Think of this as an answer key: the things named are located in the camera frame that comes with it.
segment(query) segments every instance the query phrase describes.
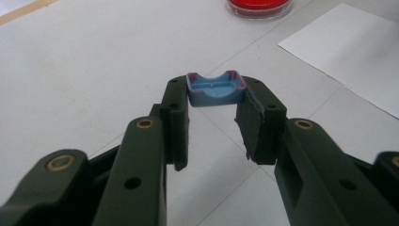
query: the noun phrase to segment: white table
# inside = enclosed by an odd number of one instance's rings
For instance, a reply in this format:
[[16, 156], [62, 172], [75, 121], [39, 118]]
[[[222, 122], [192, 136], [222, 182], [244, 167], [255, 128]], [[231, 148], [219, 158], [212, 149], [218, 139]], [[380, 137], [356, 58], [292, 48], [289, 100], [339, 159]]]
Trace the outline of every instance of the white table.
[[[60, 0], [1, 25], [0, 202], [48, 153], [118, 145], [189, 72], [262, 80], [289, 118], [317, 121], [367, 162], [399, 151], [396, 118], [277, 46], [342, 2], [399, 23], [394, 0], [294, 0], [275, 21], [235, 17], [225, 0]], [[273, 167], [245, 157], [235, 105], [189, 110], [188, 167], [168, 167], [168, 225], [289, 225]]]

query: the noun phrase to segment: brass screw insert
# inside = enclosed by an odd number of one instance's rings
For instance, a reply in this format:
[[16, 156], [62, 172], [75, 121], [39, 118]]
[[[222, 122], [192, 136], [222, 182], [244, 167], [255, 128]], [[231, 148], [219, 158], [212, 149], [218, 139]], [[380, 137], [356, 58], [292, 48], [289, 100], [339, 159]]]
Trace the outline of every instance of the brass screw insert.
[[313, 128], [313, 124], [308, 121], [296, 121], [295, 125], [304, 130], [311, 130]]
[[141, 120], [138, 121], [136, 126], [140, 129], [148, 129], [153, 126], [153, 121], [152, 120]]
[[393, 165], [395, 165], [396, 167], [399, 167], [399, 156], [395, 156], [392, 158], [392, 163]]
[[70, 154], [62, 154], [53, 158], [48, 164], [49, 171], [61, 171], [70, 167], [75, 162], [75, 157]]

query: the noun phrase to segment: white surface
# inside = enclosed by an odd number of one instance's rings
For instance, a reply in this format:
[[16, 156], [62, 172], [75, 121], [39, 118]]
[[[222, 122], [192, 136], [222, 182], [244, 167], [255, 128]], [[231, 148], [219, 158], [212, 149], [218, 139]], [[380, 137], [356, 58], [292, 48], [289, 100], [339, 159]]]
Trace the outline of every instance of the white surface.
[[399, 118], [399, 24], [341, 4], [279, 46]]
[[[188, 72], [262, 80], [289, 118], [318, 121], [363, 160], [399, 150], [397, 119], [277, 46], [341, 2], [296, 0], [269, 22], [236, 18], [222, 0], [69, 0], [0, 26], [0, 202], [48, 153], [118, 145]], [[399, 22], [396, 0], [347, 3]], [[168, 167], [168, 225], [287, 225], [273, 167], [246, 160], [234, 111], [190, 108], [188, 167]]]

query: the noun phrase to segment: red liquid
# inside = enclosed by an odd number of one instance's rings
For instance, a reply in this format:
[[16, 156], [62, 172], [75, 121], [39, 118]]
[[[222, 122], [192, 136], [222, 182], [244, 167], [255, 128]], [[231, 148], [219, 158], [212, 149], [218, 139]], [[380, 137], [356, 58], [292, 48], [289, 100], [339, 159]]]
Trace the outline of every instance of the red liquid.
[[276, 8], [287, 1], [288, 0], [231, 0], [237, 7], [255, 10]]

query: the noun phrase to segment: sheet of paper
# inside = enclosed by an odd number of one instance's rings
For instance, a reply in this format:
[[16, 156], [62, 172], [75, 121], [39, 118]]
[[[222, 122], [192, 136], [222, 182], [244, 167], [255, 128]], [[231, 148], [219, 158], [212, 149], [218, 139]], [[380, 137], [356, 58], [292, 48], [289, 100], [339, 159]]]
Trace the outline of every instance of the sheet of paper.
[[340, 4], [279, 46], [399, 118], [399, 24]]

